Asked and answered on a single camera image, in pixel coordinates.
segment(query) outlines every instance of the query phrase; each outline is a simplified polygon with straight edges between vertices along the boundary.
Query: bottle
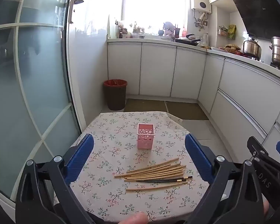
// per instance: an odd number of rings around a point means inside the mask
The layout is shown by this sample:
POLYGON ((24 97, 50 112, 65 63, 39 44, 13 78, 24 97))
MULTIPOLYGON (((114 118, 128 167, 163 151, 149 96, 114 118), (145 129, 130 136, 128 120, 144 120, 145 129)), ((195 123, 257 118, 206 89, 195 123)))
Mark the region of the bottle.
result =
POLYGON ((182 27, 181 36, 185 38, 186 35, 187 35, 187 30, 186 30, 185 27, 183 26, 183 27, 182 27))

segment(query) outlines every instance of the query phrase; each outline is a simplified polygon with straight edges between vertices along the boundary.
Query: table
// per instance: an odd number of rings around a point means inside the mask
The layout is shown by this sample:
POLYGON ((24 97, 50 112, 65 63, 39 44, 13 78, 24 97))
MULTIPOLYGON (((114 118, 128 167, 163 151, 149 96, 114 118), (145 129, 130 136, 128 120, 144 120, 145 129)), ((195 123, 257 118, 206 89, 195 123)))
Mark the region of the table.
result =
POLYGON ((94 148, 77 181, 70 185, 84 209, 115 223, 137 211, 146 213, 150 221, 184 217, 192 212, 208 183, 201 179, 184 147, 184 137, 189 132, 176 119, 165 112, 100 114, 79 137, 81 140, 86 133, 91 134, 94 148), (152 150, 137 149, 138 123, 154 124, 152 150), (181 165, 187 165, 184 176, 193 176, 186 184, 144 192, 141 188, 158 184, 114 178, 176 157, 181 165), (139 191, 126 192, 128 187, 139 191))

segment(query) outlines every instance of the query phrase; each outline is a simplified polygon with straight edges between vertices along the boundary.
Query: kitchen counter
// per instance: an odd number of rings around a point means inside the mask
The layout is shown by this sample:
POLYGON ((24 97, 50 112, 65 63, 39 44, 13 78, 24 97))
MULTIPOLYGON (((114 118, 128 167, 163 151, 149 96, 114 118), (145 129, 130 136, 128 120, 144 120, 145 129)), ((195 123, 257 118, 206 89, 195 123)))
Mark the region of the kitchen counter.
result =
POLYGON ((172 45, 172 46, 177 46, 177 47, 183 47, 183 48, 188 48, 188 49, 193 49, 193 50, 197 50, 197 51, 201 51, 201 52, 205 52, 207 54, 214 54, 214 55, 219 55, 219 56, 223 56, 226 58, 231 58, 231 59, 235 59, 247 64, 250 64, 252 66, 256 66, 264 71, 269 72, 270 74, 275 75, 276 77, 280 78, 280 70, 261 63, 259 61, 256 60, 252 60, 249 59, 247 57, 243 57, 243 56, 239 56, 239 55, 235 55, 235 54, 231 54, 228 52, 222 52, 222 51, 216 51, 216 50, 211 50, 211 49, 204 49, 204 48, 200 48, 200 47, 196 47, 196 46, 192 46, 192 45, 187 45, 187 44, 182 44, 182 43, 177 43, 177 42, 172 42, 172 41, 166 41, 166 40, 156 40, 156 39, 131 39, 131 38, 124 38, 124 39, 108 39, 108 42, 141 42, 141 43, 155 43, 155 44, 164 44, 164 45, 172 45))
POLYGON ((235 162, 254 136, 280 162, 280 70, 239 55, 154 39, 108 40, 108 78, 129 95, 199 103, 235 162))

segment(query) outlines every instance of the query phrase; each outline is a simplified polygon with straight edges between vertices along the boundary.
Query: window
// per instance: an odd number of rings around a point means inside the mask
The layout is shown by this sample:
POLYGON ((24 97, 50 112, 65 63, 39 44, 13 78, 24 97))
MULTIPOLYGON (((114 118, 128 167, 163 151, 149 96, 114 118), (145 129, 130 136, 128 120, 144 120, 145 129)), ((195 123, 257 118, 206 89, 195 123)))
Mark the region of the window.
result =
POLYGON ((167 21, 179 28, 187 27, 185 0, 124 0, 123 3, 123 20, 133 26, 136 21, 137 26, 145 28, 146 34, 158 35, 167 21))

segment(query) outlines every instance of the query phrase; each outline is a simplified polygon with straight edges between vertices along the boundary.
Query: range hood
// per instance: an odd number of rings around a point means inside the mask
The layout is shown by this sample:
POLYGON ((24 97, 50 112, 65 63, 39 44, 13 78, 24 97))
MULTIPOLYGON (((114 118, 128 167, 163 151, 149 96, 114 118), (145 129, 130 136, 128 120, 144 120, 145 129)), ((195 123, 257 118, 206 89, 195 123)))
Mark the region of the range hood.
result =
POLYGON ((280 0, 233 0, 250 36, 280 37, 280 0))

